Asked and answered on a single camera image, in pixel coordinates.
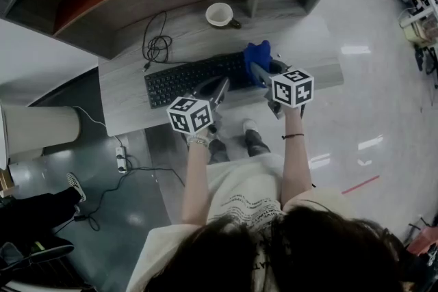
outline wooden desk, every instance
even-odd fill
[[[259,44],[269,40],[272,57],[304,68],[315,77],[315,88],[323,89],[344,82],[335,45],[324,20],[316,15],[305,16],[300,6],[291,1],[287,11],[270,8],[271,0],[260,0],[257,18],[249,18],[242,4],[226,0],[234,10],[242,29],[214,29],[205,20],[210,2],[201,2],[168,13],[164,34],[173,38],[171,61],[196,61],[211,56],[243,51],[249,42]],[[151,109],[142,72],[146,60],[142,56],[142,28],[149,19],[128,26],[118,34],[116,44],[127,48],[111,61],[99,60],[99,79],[105,123],[108,135],[119,135],[168,123],[166,108]],[[162,21],[150,27],[147,40],[159,33]],[[152,64],[148,74],[173,67]],[[219,112],[237,105],[263,102],[264,89],[230,92]]]

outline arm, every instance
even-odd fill
[[[207,186],[208,150],[202,144],[190,143],[187,164],[187,178],[183,197],[182,222],[184,224],[205,225],[209,210]]]
[[[300,110],[283,106],[286,115],[286,135],[303,134]],[[286,139],[285,165],[281,184],[281,206],[291,198],[310,190],[312,180],[307,162],[304,137],[299,135]]]

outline power strip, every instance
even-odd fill
[[[116,148],[117,169],[119,173],[127,172],[126,150],[123,146]]]

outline red line on floor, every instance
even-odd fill
[[[353,191],[355,189],[358,189],[358,188],[360,188],[360,186],[364,186],[365,184],[371,183],[373,180],[376,180],[378,178],[380,178],[380,175],[373,176],[371,179],[368,179],[367,181],[364,181],[363,183],[360,183],[360,184],[358,184],[356,186],[351,187],[348,190],[343,191],[342,194],[343,195],[348,194],[348,192],[351,192],[351,191]]]

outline black keyboard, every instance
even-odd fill
[[[230,79],[230,90],[254,86],[246,73],[243,53],[219,55],[145,76],[151,108],[167,106],[199,83],[217,76]]]

